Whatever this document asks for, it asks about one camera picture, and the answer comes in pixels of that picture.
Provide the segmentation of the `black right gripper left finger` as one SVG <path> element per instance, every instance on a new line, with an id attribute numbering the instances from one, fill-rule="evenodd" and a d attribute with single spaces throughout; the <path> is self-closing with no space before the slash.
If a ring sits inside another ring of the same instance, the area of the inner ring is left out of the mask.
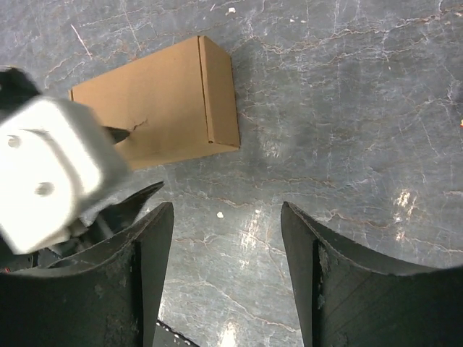
<path id="1" fill-rule="evenodd" d="M 152 346 L 174 225 L 165 202 L 74 256 L 1 274 L 3 346 Z"/>

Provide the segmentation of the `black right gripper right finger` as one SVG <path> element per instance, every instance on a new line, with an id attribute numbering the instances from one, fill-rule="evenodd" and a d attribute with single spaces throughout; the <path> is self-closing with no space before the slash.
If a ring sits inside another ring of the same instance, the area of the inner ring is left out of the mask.
<path id="1" fill-rule="evenodd" d="M 462 268 L 398 260 L 281 208 L 305 346 L 460 346 Z"/>

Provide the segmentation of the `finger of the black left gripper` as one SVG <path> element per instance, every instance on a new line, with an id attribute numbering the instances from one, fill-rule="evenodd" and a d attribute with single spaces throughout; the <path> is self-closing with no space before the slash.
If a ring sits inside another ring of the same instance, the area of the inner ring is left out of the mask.
<path id="1" fill-rule="evenodd" d="M 85 249 L 92 247 L 129 228 L 135 222 L 145 203 L 163 186 L 163 181 L 156 182 L 135 192 L 125 200 L 102 209 L 88 227 L 88 231 L 82 235 L 82 246 Z"/>
<path id="2" fill-rule="evenodd" d="M 127 139 L 131 132 L 126 129 L 103 126 L 104 132 L 108 135 L 112 144 L 118 144 Z"/>

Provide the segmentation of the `brown cardboard paper box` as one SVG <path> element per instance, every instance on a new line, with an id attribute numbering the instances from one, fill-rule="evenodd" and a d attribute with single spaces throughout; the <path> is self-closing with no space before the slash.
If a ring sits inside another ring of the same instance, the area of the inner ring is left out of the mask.
<path id="1" fill-rule="evenodd" d="M 194 36 L 75 85 L 71 100 L 126 129 L 116 149 L 133 169 L 239 149 L 230 55 Z"/>

